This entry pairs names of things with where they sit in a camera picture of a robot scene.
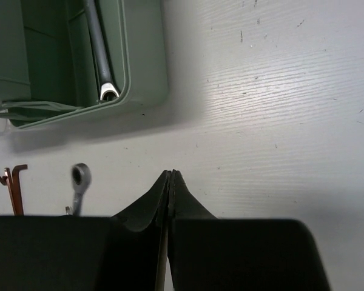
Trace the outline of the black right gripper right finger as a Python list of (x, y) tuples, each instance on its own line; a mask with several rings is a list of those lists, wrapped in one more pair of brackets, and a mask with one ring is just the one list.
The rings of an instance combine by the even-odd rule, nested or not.
[(173, 170), (170, 177), (168, 217), (170, 219), (217, 219), (191, 194), (179, 170)]

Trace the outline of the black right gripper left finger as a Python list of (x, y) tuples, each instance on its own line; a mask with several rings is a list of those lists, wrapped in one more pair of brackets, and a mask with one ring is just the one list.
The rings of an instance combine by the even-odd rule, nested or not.
[(132, 232), (143, 232), (151, 224), (160, 226), (168, 203), (171, 171), (164, 170), (141, 197), (111, 217)]

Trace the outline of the small silver ratchet wrench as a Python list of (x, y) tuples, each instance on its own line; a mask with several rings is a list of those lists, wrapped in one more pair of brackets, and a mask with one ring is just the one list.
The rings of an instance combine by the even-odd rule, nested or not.
[(72, 166), (70, 175), (74, 191), (72, 215), (80, 216), (83, 198), (92, 182), (92, 176), (89, 167), (85, 163), (79, 163)]

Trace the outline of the large brown hex key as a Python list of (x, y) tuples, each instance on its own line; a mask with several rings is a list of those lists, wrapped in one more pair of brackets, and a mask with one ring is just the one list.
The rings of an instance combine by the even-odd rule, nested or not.
[(9, 168), (4, 169), (4, 181), (8, 188), (14, 215), (24, 214), (19, 174), (20, 171), (27, 169), (27, 164), (16, 165), (12, 171)]

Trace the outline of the large silver ratchet wrench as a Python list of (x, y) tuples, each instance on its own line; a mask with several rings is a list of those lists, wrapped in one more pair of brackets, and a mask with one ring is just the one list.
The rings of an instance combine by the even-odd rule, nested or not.
[(106, 52), (104, 37), (101, 30), (98, 12), (94, 0), (83, 0), (84, 13), (89, 29), (90, 42), (96, 62), (99, 81), (99, 100), (101, 102), (114, 101), (120, 97), (120, 92), (114, 85), (109, 59)]

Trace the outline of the green plastic toolbox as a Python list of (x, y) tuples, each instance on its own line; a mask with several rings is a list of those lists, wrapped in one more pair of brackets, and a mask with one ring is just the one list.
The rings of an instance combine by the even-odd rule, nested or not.
[(114, 85), (99, 81), (83, 1), (0, 1), (0, 119), (25, 129), (151, 107), (168, 94), (161, 1), (95, 1)]

